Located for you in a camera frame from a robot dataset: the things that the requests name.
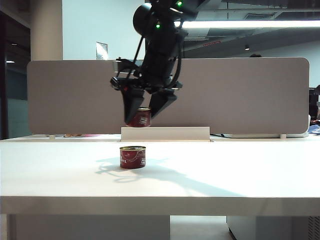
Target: white wall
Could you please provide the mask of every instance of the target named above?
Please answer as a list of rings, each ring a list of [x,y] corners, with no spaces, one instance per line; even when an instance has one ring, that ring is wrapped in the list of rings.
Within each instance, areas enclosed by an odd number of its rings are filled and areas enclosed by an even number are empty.
[[[251,54],[261,54],[263,57],[304,57],[310,63],[310,83],[312,88],[320,85],[320,41],[267,49],[258,52],[246,52],[232,57],[249,57]]]
[[[108,44],[109,59],[133,59],[140,35],[133,15],[144,0],[62,0],[63,59],[96,59],[96,42]],[[139,58],[144,57],[145,45]]]

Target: fluorescent light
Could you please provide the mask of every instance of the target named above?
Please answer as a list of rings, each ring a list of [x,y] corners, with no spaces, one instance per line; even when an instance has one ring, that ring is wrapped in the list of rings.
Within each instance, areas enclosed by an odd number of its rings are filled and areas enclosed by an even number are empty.
[[[320,20],[306,21],[185,21],[185,29],[320,28]]]

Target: can lid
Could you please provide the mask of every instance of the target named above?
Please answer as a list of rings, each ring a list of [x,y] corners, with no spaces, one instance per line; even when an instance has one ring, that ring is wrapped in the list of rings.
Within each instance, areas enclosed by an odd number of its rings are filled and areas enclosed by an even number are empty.
[[[148,111],[148,110],[151,110],[151,108],[146,106],[141,106],[138,108],[138,111]]]
[[[120,147],[121,151],[140,151],[140,150],[145,150],[145,146],[123,146]]]

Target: can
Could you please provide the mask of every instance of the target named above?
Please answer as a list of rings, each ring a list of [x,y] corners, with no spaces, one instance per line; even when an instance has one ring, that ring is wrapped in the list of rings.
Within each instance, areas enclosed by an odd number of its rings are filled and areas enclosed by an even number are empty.
[[[125,169],[139,169],[146,165],[145,146],[120,147],[120,167]]]
[[[127,127],[144,128],[151,126],[151,108],[139,107],[132,120],[126,125]]]

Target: desk partition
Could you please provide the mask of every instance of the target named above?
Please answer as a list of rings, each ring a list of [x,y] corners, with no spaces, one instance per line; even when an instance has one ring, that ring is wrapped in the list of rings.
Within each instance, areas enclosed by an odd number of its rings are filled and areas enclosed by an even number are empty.
[[[111,60],[32,61],[27,68],[33,134],[118,134],[121,93]],[[301,57],[183,59],[177,101],[154,127],[211,133],[299,134],[308,128],[309,63]]]

